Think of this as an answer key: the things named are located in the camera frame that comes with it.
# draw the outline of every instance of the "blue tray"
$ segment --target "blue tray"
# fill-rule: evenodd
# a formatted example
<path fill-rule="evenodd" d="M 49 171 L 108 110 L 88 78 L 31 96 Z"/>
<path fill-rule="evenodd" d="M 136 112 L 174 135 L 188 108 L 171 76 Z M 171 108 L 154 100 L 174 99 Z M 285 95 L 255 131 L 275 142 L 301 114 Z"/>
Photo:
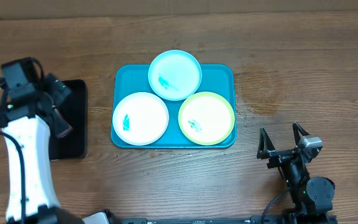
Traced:
<path fill-rule="evenodd" d="M 112 111 L 114 112 L 117 104 L 127 95 L 140 91 L 154 93 L 149 85 L 147 73 L 150 65 L 125 65 L 121 67 L 116 74 L 116 86 L 114 87 L 114 101 Z M 203 79 L 197 90 L 210 91 L 223 96 L 233 107 L 236 115 L 236 100 L 234 93 L 234 75 L 229 67 L 220 64 L 201 65 Z M 123 148 L 141 148 L 141 149 L 217 149 L 231 146 L 237 138 L 237 121 L 234 122 L 234 128 L 231 134 L 219 144 L 213 146 L 201 146 L 190 141 L 180 131 L 178 124 L 178 112 L 181 101 L 164 100 L 169 110 L 169 123 L 163 136 L 146 146 L 133 146 L 121 140 L 111 125 L 111 140 L 118 147 Z"/>

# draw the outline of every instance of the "wooden table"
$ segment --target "wooden table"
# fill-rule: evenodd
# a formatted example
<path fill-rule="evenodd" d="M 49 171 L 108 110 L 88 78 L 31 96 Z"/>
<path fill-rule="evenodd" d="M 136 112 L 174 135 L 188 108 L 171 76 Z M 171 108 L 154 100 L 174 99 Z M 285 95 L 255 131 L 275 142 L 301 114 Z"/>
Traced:
<path fill-rule="evenodd" d="M 117 70 L 150 63 L 169 49 L 235 73 L 238 138 L 229 149 L 128 150 L 111 142 Z M 307 166 L 312 176 L 336 183 L 331 214 L 358 223 L 358 11 L 0 21 L 0 64 L 27 56 L 61 79 L 85 80 L 89 89 L 87 157 L 52 162 L 56 193 L 71 213 L 261 214 L 285 185 L 276 169 L 256 159 L 259 128 L 267 128 L 277 149 L 288 149 L 291 124 L 299 121 L 324 141 Z M 0 138 L 0 223 L 8 196 Z M 271 213 L 290 202 L 278 202 Z"/>

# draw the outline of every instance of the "wall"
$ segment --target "wall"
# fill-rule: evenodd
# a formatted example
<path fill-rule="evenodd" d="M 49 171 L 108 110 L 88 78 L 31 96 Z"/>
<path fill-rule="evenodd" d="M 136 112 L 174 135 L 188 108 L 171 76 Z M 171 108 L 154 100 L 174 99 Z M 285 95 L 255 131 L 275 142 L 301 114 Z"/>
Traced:
<path fill-rule="evenodd" d="M 0 19 L 358 9 L 358 0 L 0 0 Z"/>

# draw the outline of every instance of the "white plate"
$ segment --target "white plate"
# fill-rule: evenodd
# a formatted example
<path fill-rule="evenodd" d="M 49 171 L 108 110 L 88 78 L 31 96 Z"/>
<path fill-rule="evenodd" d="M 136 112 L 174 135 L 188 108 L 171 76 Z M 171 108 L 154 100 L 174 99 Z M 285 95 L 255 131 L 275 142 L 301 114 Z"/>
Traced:
<path fill-rule="evenodd" d="M 168 126 L 165 103 L 151 93 L 133 93 L 122 99 L 112 114 L 112 125 L 126 143 L 144 146 L 158 140 Z"/>
<path fill-rule="evenodd" d="M 191 54 L 169 50 L 157 56 L 149 68 L 153 91 L 166 100 L 184 100 L 201 84 L 201 66 Z"/>

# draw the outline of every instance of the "phone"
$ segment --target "phone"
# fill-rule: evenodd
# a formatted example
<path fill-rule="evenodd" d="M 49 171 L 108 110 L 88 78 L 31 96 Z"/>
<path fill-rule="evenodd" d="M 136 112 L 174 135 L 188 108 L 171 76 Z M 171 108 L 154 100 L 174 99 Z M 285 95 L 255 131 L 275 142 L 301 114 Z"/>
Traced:
<path fill-rule="evenodd" d="M 63 83 L 71 90 L 57 110 L 73 128 L 67 135 L 57 138 L 51 133 L 49 159 L 84 158 L 88 152 L 88 92 L 83 80 L 66 80 Z"/>

